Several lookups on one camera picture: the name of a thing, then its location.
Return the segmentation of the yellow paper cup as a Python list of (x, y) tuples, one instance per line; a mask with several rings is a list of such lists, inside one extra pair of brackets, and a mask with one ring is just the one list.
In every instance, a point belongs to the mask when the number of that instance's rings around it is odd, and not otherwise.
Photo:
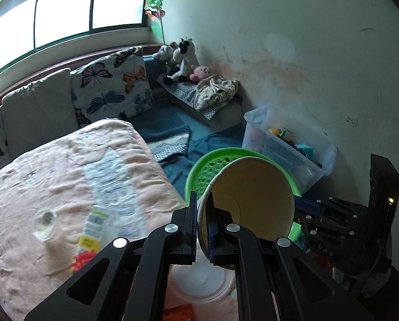
[(287, 237), (294, 221), (294, 197), (301, 193), (279, 165), (256, 156), (244, 156), (226, 165), (198, 200), (198, 241), (208, 257), (206, 201), (231, 213), (233, 222), (258, 238)]

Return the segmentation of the snack wrapper with barcode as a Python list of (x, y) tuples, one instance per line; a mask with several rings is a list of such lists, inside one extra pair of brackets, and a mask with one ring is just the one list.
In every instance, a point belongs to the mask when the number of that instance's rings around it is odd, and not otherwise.
[(92, 207), (72, 260), (72, 274), (81, 270), (112, 240), (115, 219), (113, 210), (97, 205)]

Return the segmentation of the small clear plastic cup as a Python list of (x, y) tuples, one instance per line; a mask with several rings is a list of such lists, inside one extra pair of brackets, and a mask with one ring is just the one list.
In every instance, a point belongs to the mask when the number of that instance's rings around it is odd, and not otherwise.
[(51, 242), (57, 235), (57, 215), (51, 209), (38, 211), (32, 219), (32, 234), (37, 240)]

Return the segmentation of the green plastic basket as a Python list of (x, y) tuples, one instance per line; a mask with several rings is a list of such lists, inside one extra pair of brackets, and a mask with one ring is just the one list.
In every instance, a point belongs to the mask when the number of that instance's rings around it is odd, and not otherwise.
[[(274, 162), (266, 156), (257, 152), (249, 151), (244, 148), (228, 147), (218, 148), (201, 157), (193, 166), (188, 174), (185, 184), (185, 198), (189, 198), (192, 191), (196, 192), (199, 198), (205, 192), (210, 181), (230, 162), (244, 156), (256, 156)], [(293, 221), (291, 231), (287, 236), (296, 242), (301, 234), (300, 225)]]

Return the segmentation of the pink towel blanket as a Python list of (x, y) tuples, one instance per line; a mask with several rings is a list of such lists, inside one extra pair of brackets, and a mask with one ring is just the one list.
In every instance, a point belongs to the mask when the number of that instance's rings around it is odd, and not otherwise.
[[(0, 305), (12, 320), (71, 275), (93, 206), (116, 207), (130, 240), (170, 222), (185, 203), (127, 122), (106, 119), (17, 157), (0, 170)], [(42, 209), (57, 215), (51, 242), (32, 234)]]

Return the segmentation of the clear plastic storage bin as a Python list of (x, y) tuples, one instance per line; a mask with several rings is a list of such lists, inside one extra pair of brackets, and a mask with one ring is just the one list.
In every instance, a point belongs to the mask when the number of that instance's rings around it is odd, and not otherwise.
[(332, 174), (337, 147), (295, 114), (269, 104), (246, 112), (244, 119), (242, 147), (280, 165), (300, 193)]

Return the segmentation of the blue floor blanket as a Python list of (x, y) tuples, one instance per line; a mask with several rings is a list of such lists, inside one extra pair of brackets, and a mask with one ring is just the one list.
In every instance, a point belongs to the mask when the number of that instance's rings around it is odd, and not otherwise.
[(169, 101), (155, 104), (150, 110), (128, 118), (128, 122), (146, 142), (150, 142), (154, 134), (188, 127), (190, 137), (187, 152), (173, 154), (159, 162), (168, 180), (181, 196), (184, 195), (188, 173), (203, 155), (217, 148), (240, 147), (244, 137), (244, 128), (240, 125), (215, 133)]

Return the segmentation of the crumpled beige cloth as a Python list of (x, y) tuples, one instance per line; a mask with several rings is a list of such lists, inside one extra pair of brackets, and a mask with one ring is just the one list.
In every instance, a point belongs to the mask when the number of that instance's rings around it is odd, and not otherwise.
[(237, 80), (228, 80), (220, 75), (203, 79), (196, 85), (193, 108), (201, 110), (214, 104), (230, 101), (237, 94), (238, 87)]

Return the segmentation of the patterned bench mat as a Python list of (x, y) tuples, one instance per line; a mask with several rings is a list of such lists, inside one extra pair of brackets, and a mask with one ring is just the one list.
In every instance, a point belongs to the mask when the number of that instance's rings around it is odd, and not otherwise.
[(157, 82), (168, 92), (170, 100), (215, 132), (231, 128), (241, 122), (241, 101), (236, 96), (230, 101), (216, 103), (203, 109), (195, 109), (193, 103), (196, 96), (196, 85), (189, 82), (174, 82), (168, 86), (163, 78), (164, 76), (160, 75)]

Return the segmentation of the plain grey cushion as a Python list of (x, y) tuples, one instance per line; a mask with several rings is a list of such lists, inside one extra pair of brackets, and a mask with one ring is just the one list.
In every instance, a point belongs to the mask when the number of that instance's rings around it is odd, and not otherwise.
[(79, 128), (70, 69), (56, 71), (6, 94), (3, 127), (12, 159)]

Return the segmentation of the pink plush toy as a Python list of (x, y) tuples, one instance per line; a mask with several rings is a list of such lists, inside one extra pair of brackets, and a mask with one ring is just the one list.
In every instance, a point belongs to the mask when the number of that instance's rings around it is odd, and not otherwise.
[(214, 71), (211, 67), (207, 66), (191, 66), (191, 74), (189, 75), (189, 80), (192, 83), (199, 83), (200, 81), (209, 78), (214, 74)]

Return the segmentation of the cow plush toy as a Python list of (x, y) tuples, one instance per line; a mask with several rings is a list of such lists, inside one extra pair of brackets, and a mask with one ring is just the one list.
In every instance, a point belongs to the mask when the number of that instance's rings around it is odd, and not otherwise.
[(199, 66), (192, 39), (181, 39), (178, 48), (173, 52), (173, 60), (180, 65), (180, 69), (172, 75), (163, 77), (164, 84), (168, 86), (176, 81), (186, 82), (193, 73), (192, 66)]

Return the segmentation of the grey white plush toy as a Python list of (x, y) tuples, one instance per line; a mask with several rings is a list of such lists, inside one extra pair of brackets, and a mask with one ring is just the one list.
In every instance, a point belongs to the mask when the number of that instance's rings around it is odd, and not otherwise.
[(165, 62), (168, 65), (174, 65), (176, 62), (173, 59), (173, 54), (177, 48), (177, 42), (172, 42), (169, 45), (162, 45), (156, 53), (152, 54), (152, 57), (156, 61)]

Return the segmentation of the colourful pinwheel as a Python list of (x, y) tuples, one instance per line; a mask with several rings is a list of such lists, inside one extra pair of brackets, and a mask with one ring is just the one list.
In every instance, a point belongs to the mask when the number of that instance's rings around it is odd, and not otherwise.
[(161, 39), (163, 44), (166, 44), (162, 20), (166, 14), (163, 9), (163, 0), (145, 0), (144, 12), (151, 21), (152, 33), (158, 37), (158, 39)]

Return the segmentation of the window with green frame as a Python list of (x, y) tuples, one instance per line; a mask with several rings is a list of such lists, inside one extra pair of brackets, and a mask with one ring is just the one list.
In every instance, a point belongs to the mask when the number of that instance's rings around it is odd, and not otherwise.
[(0, 74), (64, 41), (144, 28), (145, 0), (6, 0), (0, 10)]

